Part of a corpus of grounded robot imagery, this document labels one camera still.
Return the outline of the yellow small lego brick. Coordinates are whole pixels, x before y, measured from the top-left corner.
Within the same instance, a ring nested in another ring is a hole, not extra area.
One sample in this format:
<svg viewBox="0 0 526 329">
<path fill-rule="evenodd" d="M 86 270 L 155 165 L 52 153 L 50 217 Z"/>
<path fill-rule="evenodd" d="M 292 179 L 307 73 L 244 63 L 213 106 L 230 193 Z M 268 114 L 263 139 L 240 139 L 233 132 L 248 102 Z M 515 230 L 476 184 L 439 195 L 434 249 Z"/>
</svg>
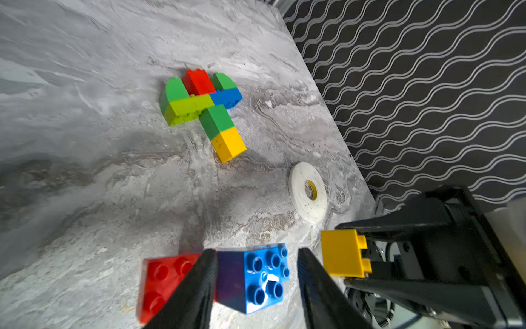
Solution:
<svg viewBox="0 0 526 329">
<path fill-rule="evenodd" d="M 366 278 L 372 273 L 371 261 L 362 257 L 367 240 L 356 230 L 321 231 L 323 267 L 331 276 Z"/>
</svg>

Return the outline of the green small lego brick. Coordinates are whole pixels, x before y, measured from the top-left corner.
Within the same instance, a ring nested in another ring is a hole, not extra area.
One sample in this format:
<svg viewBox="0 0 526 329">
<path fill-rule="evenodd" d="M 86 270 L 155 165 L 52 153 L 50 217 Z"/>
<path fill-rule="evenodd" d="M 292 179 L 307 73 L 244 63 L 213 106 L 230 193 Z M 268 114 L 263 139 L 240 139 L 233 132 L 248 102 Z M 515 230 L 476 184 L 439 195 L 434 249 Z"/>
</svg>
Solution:
<svg viewBox="0 0 526 329">
<path fill-rule="evenodd" d="M 234 122 L 223 104 L 205 109 L 199 116 L 199 121 L 211 141 L 221 132 L 234 127 Z"/>
<path fill-rule="evenodd" d="M 170 78 L 164 90 L 160 94 L 159 104 L 161 113 L 167 109 L 167 106 L 172 101 L 179 101 L 188 99 L 190 95 L 188 94 L 186 87 L 181 78 Z"/>
</svg>

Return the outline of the blue long lego brick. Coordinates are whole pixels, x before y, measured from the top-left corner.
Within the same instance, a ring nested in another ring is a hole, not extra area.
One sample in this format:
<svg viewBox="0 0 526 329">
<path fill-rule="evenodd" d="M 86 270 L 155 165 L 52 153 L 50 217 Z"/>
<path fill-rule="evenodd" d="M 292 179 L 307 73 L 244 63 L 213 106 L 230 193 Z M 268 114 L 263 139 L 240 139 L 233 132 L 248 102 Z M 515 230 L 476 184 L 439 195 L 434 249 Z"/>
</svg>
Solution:
<svg viewBox="0 0 526 329">
<path fill-rule="evenodd" d="M 241 92 L 238 89 L 217 91 L 211 93 L 210 97 L 214 105 L 224 105 L 227 110 L 234 108 L 242 100 Z"/>
</svg>

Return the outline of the yellow square lego brick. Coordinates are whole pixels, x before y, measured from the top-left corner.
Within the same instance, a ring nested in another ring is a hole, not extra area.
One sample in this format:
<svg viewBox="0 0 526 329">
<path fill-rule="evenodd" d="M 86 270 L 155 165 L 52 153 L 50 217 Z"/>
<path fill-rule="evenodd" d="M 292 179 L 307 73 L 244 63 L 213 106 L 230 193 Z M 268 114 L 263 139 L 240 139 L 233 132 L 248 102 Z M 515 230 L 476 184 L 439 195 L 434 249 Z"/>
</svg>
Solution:
<svg viewBox="0 0 526 329">
<path fill-rule="evenodd" d="M 247 150 L 235 127 L 220 132 L 212 139 L 212 146 L 222 163 L 232 160 Z"/>
</svg>

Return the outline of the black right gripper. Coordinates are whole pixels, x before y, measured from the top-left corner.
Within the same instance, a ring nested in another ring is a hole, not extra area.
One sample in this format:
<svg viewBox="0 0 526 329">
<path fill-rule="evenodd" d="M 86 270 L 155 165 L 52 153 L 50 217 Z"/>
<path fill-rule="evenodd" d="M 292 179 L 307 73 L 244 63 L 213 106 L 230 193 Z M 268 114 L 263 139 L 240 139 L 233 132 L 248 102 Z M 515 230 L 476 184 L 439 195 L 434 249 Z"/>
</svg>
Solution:
<svg viewBox="0 0 526 329">
<path fill-rule="evenodd" d="M 525 283 L 468 189 L 441 186 L 388 215 L 338 224 L 398 247 L 348 287 L 472 328 L 524 328 Z"/>
</svg>

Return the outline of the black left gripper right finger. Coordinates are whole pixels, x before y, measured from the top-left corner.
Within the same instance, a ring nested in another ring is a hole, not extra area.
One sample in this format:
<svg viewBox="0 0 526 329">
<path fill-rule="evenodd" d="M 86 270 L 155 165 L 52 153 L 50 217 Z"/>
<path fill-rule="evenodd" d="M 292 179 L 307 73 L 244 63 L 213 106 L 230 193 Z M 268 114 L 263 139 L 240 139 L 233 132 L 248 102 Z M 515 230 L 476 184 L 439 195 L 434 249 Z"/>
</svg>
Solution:
<svg viewBox="0 0 526 329">
<path fill-rule="evenodd" d="M 371 328 L 308 248 L 297 257 L 299 290 L 307 328 Z"/>
</svg>

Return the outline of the lime green long lego brick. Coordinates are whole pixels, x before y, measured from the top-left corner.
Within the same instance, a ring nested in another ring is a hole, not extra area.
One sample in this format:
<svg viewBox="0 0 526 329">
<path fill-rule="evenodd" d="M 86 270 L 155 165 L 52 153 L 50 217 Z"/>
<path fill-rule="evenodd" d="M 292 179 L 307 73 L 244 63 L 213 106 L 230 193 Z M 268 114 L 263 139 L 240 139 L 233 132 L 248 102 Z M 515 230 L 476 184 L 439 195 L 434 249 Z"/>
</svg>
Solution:
<svg viewBox="0 0 526 329">
<path fill-rule="evenodd" d="M 209 95 L 190 97 L 170 102 L 165 108 L 163 116 L 169 126 L 179 126 L 198 119 L 205 109 L 212 108 L 214 105 Z"/>
</svg>

